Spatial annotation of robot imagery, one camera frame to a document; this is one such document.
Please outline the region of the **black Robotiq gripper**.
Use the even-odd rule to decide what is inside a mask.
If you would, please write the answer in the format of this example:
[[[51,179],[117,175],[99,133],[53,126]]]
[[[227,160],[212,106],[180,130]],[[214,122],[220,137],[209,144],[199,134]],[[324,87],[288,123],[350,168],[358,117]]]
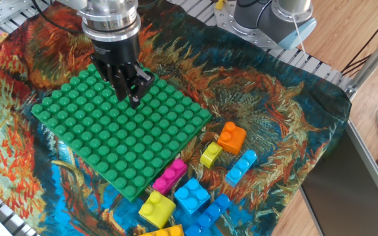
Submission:
[[[126,99],[128,95],[131,107],[136,109],[156,80],[156,76],[149,69],[138,64],[138,34],[115,42],[93,39],[91,41],[94,47],[92,63],[100,77],[105,82],[109,82],[119,102]],[[124,77],[120,69],[123,69],[125,74],[129,74],[127,89],[123,84]]]

